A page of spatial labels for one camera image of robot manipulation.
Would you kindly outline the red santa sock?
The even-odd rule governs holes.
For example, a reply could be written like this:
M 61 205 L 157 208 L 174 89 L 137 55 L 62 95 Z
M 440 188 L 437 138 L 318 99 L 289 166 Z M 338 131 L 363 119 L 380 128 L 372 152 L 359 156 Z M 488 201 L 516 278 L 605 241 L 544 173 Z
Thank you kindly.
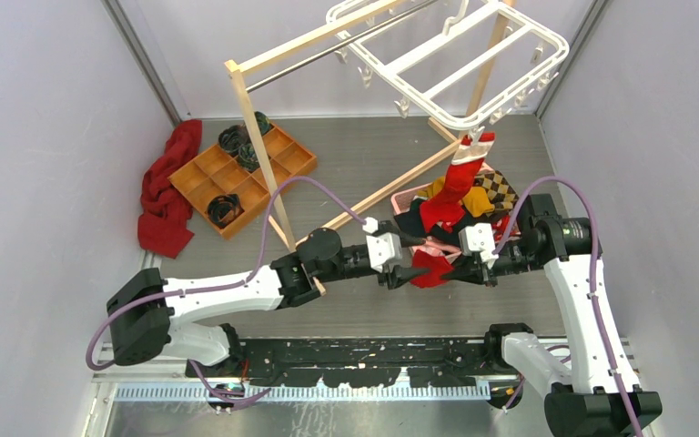
M 445 284 L 448 280 L 444 275 L 454 271 L 454 267 L 443 256 L 433 256 L 423 250 L 417 250 L 412 258 L 412 267 L 425 269 L 425 272 L 410 281 L 415 287 L 421 289 L 435 288 Z
M 469 213 L 460 201 L 473 187 L 474 178 L 494 141 L 494 132 L 482 133 L 477 139 L 463 137 L 447 169 L 442 191 L 420 205 L 420 216 L 427 231 L 436 224 L 450 230 Z

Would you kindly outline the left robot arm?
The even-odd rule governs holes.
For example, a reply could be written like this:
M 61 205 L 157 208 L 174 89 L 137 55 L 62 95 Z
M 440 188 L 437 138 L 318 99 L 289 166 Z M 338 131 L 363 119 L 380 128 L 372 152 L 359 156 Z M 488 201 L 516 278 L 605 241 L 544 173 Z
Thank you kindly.
M 236 333 L 202 320 L 296 308 L 320 297 L 319 284 L 345 279 L 374 276 L 394 290 L 426 273 L 401 264 L 403 249 L 425 241 L 370 219 L 362 244 L 346 246 L 336 230 L 318 228 L 295 252 L 239 274 L 176 279 L 142 269 L 106 305 L 113 362 L 133 366 L 166 355 L 233 376 L 243 362 Z

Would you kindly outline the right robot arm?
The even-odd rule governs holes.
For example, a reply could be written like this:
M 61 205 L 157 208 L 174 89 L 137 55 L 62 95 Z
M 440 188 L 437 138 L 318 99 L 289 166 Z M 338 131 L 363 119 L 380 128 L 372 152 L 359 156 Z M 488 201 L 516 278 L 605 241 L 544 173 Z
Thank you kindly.
M 614 325 L 598 239 L 587 218 L 565 218 L 552 197 L 531 195 L 509 221 L 518 236 L 500 245 L 487 223 L 462 229 L 462 254 L 447 279 L 495 285 L 498 278 L 541 270 L 552 284 L 569 361 L 554 356 L 523 322 L 492 324 L 483 361 L 515 371 L 543 398 L 554 436 L 637 436 L 663 412 L 660 395 L 642 388 Z

